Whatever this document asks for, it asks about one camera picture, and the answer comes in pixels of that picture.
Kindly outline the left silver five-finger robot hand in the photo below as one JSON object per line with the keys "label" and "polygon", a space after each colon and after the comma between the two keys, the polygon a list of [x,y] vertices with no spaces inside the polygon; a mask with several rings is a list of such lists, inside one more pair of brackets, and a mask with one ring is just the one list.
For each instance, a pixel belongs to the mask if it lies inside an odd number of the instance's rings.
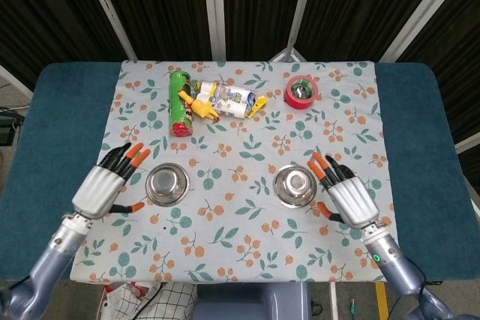
{"label": "left silver five-finger robot hand", "polygon": [[144,207],[142,202],[133,205],[115,203],[121,189],[150,155],[143,144],[132,146],[129,142],[110,150],[92,168],[73,197],[75,212],[85,218],[98,220],[106,214],[132,214]]}

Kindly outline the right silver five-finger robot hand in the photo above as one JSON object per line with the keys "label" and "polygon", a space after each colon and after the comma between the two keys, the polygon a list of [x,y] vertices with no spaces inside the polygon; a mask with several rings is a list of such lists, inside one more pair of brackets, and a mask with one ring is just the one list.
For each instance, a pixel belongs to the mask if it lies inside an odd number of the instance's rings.
{"label": "right silver five-finger robot hand", "polygon": [[318,202],[319,212],[328,220],[346,224],[351,229],[363,229],[375,223],[380,210],[362,180],[330,156],[323,158],[313,152],[312,158],[307,165],[337,209],[332,212],[323,202]]}

